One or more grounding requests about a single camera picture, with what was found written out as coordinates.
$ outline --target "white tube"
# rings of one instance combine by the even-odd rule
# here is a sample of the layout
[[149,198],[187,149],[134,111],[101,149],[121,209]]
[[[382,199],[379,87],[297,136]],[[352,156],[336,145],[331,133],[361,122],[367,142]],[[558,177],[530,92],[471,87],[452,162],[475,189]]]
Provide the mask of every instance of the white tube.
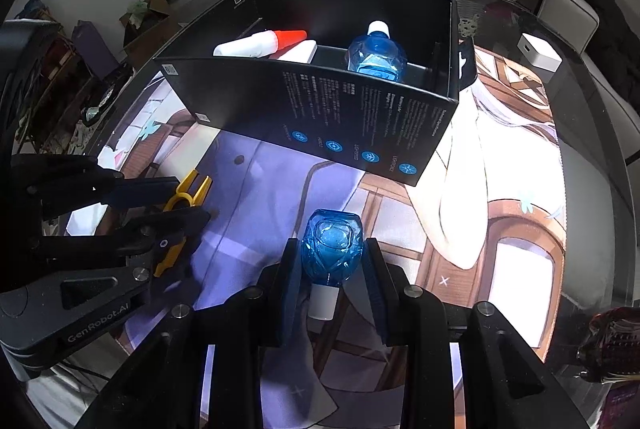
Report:
[[278,37],[272,31],[259,32],[251,37],[219,44],[213,50],[215,56],[266,57],[278,51]]

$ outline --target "black jacket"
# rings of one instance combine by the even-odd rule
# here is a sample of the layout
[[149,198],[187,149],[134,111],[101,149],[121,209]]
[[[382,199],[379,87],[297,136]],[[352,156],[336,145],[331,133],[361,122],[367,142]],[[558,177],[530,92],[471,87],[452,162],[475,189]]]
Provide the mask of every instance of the black jacket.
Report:
[[586,52],[609,84],[640,114],[640,40],[615,0],[585,0],[600,18]]

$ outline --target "glass table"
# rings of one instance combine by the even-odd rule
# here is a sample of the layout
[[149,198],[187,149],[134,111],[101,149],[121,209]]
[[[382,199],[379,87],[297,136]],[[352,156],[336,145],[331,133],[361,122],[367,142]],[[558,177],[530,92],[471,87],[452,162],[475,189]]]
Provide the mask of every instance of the glass table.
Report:
[[[578,378],[577,346],[593,314],[632,303],[634,284],[622,153],[575,51],[511,4],[456,1],[479,77],[416,187],[196,124],[153,62],[140,70],[87,152],[126,177],[196,168],[213,184],[201,244],[154,281],[152,303],[126,323],[127,348],[174,304],[204,308],[255,284],[317,208],[348,210],[412,284],[450,303],[494,302],[594,420],[608,386]],[[523,32],[558,52],[555,73],[529,64],[517,47]],[[406,352],[377,336],[362,272],[344,284],[332,321],[308,318],[306,299],[289,346],[264,355],[265,427],[398,425]],[[450,351],[463,427],[460,354]],[[203,413],[207,402],[205,393]]]

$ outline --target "blue perfume bottle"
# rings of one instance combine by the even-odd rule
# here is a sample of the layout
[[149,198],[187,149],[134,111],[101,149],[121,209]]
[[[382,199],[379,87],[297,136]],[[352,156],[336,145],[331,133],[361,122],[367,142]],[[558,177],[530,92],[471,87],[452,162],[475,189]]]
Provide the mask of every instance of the blue perfume bottle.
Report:
[[309,317],[330,321],[340,284],[351,277],[362,256],[362,222],[350,212],[319,209],[306,224],[302,267],[312,282]]
[[400,44],[391,40],[389,26],[382,21],[369,25],[367,35],[357,37],[347,52],[350,72],[376,76],[400,82],[406,67],[406,53]]

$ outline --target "black box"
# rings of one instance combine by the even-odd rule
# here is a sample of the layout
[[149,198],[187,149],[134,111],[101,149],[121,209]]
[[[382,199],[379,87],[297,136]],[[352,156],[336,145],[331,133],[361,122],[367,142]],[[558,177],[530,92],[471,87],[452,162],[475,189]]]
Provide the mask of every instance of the black box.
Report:
[[[346,69],[346,49],[375,20],[407,53],[401,84]],[[306,30],[312,63],[212,57],[264,30]],[[459,44],[452,0],[222,0],[156,63],[199,123],[414,186],[458,105],[463,45],[467,86],[474,52]]]

